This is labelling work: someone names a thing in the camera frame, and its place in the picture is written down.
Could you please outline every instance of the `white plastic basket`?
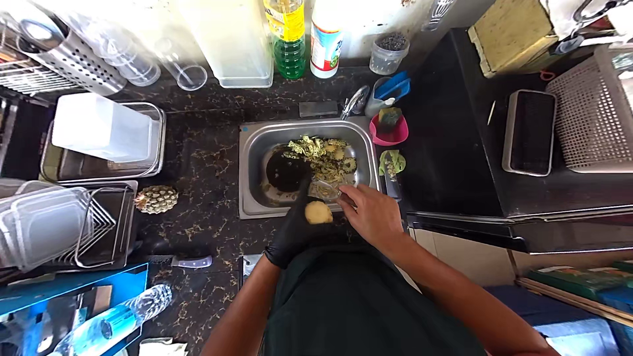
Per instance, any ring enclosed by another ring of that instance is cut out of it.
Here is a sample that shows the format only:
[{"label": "white plastic basket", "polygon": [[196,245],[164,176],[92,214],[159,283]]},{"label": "white plastic basket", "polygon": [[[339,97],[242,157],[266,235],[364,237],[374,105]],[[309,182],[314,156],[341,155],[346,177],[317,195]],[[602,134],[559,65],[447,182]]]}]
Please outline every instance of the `white plastic basket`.
[{"label": "white plastic basket", "polygon": [[578,173],[633,172],[633,114],[612,64],[633,49],[600,46],[594,55],[552,80],[555,129],[567,168]]}]

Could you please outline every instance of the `dark marble countertop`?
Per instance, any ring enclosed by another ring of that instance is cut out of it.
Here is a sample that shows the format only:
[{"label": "dark marble countertop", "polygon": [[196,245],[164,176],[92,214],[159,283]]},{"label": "dark marble countertop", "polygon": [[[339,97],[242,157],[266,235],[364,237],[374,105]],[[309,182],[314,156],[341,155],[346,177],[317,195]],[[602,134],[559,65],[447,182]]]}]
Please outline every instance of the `dark marble countertop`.
[{"label": "dark marble countertop", "polygon": [[[214,259],[211,267],[201,270],[171,267],[169,261],[150,265],[149,284],[170,283],[175,293],[173,303],[144,324],[141,340],[171,336],[189,343],[190,354],[198,355],[238,291],[239,257],[261,253],[282,223],[283,218],[238,218],[239,125],[297,120],[300,101],[343,102],[376,78],[366,67],[342,68],[331,80],[309,76],[279,83],[275,77],[270,89],[211,85],[187,93],[168,86],[163,92],[123,92],[113,98],[148,101],[167,111],[163,169],[140,179],[139,189],[173,186],[179,192],[178,203],[165,213],[137,214],[137,241],[142,241],[137,258],[175,254]],[[342,213],[334,215],[343,242],[361,240]],[[138,341],[128,350],[135,355]]]}]

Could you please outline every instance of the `dish soap bottle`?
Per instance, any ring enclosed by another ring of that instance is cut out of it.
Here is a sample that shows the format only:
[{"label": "dish soap bottle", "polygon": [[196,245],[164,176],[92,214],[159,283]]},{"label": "dish soap bottle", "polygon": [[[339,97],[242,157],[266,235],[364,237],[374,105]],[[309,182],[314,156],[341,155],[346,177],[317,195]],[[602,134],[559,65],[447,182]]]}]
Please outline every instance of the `dish soap bottle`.
[{"label": "dish soap bottle", "polygon": [[57,344],[50,356],[100,356],[172,301],[172,290],[157,284],[85,321]]},{"label": "dish soap bottle", "polygon": [[273,56],[284,78],[301,78],[306,70],[303,0],[264,0],[273,39]]}]

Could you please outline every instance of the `green liquid bottle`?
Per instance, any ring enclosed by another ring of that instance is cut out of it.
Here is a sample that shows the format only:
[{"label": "green liquid bottle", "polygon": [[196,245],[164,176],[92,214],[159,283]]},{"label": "green liquid bottle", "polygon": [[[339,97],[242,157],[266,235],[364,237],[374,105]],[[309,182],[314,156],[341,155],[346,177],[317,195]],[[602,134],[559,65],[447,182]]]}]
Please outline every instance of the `green liquid bottle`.
[{"label": "green liquid bottle", "polygon": [[264,0],[270,32],[275,35],[273,55],[284,78],[298,79],[306,70],[303,0]]}]

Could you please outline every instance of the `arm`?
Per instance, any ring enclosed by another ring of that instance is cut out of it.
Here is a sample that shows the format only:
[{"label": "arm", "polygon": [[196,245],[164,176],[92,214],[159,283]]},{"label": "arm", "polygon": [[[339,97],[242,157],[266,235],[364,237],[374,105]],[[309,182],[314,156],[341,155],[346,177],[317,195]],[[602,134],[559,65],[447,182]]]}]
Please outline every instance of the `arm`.
[{"label": "arm", "polygon": [[265,257],[255,265],[235,300],[228,307],[201,352],[201,356],[255,356],[272,304],[282,269],[301,253],[310,239],[327,230],[326,224],[310,225],[306,205],[316,200],[308,196],[310,175],[301,183],[301,191],[284,223],[264,250]]},{"label": "arm", "polygon": [[357,206],[355,210],[339,200],[358,233],[421,284],[426,295],[461,320],[491,355],[558,355],[510,308],[404,233],[395,200],[362,184],[339,189]]},{"label": "arm", "polygon": [[201,356],[257,355],[281,269],[262,257],[204,344]]}]

